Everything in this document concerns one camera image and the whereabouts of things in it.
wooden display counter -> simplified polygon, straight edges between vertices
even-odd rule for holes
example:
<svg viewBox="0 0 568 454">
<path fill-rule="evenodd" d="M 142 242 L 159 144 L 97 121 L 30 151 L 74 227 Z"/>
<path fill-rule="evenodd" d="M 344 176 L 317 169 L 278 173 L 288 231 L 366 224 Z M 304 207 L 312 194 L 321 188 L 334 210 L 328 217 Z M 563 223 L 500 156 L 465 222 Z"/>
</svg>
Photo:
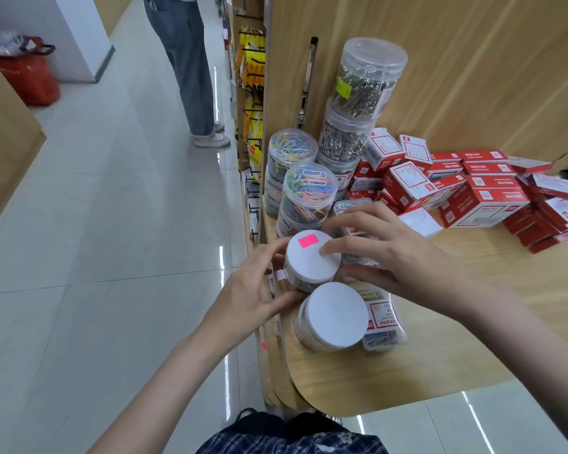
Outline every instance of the wooden display counter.
<svg viewBox="0 0 568 454">
<path fill-rule="evenodd" d="M 263 220 L 272 242 L 277 238 L 275 220 L 266 215 Z M 443 230 L 434 242 L 460 257 L 472 272 L 516 291 L 568 341 L 568 243 L 532 255 L 500 225 Z M 285 289 L 282 283 L 277 287 Z M 281 314 L 280 350 L 303 400 L 324 413 L 346 417 L 512 378 L 459 323 L 401 298 L 394 302 L 408 344 L 387 353 L 364 351 L 361 344 L 338 352 L 310 352 L 294 334 L 298 306 Z M 270 359 L 272 350 L 268 348 Z"/>
</svg>

metal bracket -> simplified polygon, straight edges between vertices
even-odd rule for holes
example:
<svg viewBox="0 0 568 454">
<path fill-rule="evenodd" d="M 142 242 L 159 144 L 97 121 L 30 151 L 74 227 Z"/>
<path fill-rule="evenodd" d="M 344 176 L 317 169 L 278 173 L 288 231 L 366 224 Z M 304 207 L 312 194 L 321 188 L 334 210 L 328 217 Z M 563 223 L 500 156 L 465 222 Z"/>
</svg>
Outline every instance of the metal bracket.
<svg viewBox="0 0 568 454">
<path fill-rule="evenodd" d="M 318 47 L 318 38 L 311 38 L 310 54 L 307 57 L 307 69 L 305 70 L 305 83 L 303 84 L 303 93 L 301 94 L 301 108 L 299 109 L 299 117 L 297 118 L 297 129 L 303 129 L 305 123 L 305 112 L 307 109 L 307 99 L 310 95 L 311 71 L 314 68 L 314 60 L 316 60 L 316 50 Z"/>
</svg>

yellow price sticker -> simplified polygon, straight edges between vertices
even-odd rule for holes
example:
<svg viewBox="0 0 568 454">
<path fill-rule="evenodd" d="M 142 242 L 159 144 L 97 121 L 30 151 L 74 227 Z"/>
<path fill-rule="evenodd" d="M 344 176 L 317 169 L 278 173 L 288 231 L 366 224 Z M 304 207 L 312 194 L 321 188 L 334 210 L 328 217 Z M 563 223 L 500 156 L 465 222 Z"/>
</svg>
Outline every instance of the yellow price sticker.
<svg viewBox="0 0 568 454">
<path fill-rule="evenodd" d="M 342 98 L 348 100 L 351 95 L 351 86 L 344 82 L 341 78 L 337 78 L 337 92 Z"/>
</svg>

right hand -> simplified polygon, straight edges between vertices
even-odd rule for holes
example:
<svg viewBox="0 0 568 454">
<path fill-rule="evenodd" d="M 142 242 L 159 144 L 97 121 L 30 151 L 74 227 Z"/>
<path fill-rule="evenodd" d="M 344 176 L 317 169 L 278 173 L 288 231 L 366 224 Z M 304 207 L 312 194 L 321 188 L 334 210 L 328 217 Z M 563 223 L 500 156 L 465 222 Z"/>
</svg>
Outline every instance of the right hand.
<svg viewBox="0 0 568 454">
<path fill-rule="evenodd" d="M 357 228 L 379 238 L 345 236 L 327 242 L 322 255 L 350 253 L 377 261 L 381 269 L 342 266 L 339 274 L 368 282 L 418 305 L 460 320 L 471 308 L 471 293 L 484 280 L 473 278 L 462 263 L 409 228 L 382 202 L 350 207 L 324 222 L 323 230 Z"/>
</svg>

